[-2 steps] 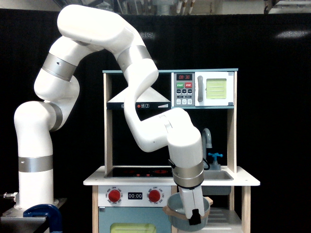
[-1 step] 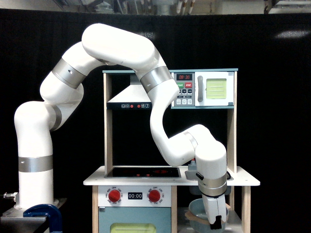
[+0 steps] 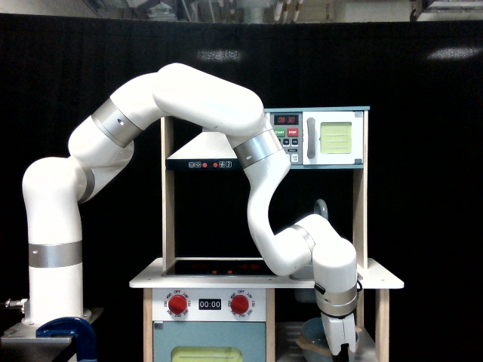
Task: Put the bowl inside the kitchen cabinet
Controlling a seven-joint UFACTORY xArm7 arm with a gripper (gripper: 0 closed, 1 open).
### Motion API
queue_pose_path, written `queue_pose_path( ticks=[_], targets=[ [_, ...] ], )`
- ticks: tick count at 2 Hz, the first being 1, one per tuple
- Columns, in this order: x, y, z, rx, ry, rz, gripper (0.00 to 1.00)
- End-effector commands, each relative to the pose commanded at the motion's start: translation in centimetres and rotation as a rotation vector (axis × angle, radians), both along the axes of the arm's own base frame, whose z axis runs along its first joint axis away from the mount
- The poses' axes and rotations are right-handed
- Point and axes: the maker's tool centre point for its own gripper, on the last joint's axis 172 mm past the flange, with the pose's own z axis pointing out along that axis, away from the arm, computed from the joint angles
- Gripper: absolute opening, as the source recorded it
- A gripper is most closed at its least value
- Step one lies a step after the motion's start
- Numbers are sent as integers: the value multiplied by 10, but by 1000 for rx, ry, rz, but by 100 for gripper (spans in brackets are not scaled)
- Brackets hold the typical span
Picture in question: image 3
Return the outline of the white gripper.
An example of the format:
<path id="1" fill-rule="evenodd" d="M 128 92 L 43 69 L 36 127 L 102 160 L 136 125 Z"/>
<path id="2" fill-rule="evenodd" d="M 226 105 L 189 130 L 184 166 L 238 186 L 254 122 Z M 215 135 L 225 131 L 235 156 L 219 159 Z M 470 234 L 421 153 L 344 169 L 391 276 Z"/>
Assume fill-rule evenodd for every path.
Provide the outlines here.
<path id="1" fill-rule="evenodd" d="M 348 362 L 349 351 L 356 352 L 356 331 L 354 314 L 343 318 L 321 314 L 323 328 L 332 355 L 338 355 L 338 361 Z"/>

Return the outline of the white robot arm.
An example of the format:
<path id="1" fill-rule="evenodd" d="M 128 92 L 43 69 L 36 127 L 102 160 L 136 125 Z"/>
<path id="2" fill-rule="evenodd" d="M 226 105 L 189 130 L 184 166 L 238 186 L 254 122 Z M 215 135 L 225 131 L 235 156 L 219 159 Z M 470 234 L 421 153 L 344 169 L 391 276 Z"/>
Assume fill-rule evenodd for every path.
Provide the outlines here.
<path id="1" fill-rule="evenodd" d="M 33 162 L 23 175 L 29 242 L 29 318 L 46 324 L 83 314 L 82 222 L 78 206 L 129 163 L 134 139 L 174 116 L 223 133 L 250 183 L 248 228 L 269 269 L 288 276 L 312 265 L 316 302 L 331 353 L 354 351 L 354 246 L 317 214 L 274 233 L 271 198 L 290 163 L 261 99 L 245 87 L 173 63 L 116 90 L 71 134 L 66 158 Z"/>

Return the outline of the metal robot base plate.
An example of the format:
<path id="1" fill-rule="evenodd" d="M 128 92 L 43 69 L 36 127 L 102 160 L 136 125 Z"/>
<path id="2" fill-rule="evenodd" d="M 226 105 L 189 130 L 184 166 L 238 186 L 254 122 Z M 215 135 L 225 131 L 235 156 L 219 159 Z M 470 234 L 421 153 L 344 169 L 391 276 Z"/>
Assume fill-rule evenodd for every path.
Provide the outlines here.
<path id="1" fill-rule="evenodd" d="M 102 308 L 92 308 L 80 318 L 60 318 L 42 326 L 16 323 L 1 333 L 1 360 L 96 361 L 93 323 L 102 313 Z"/>

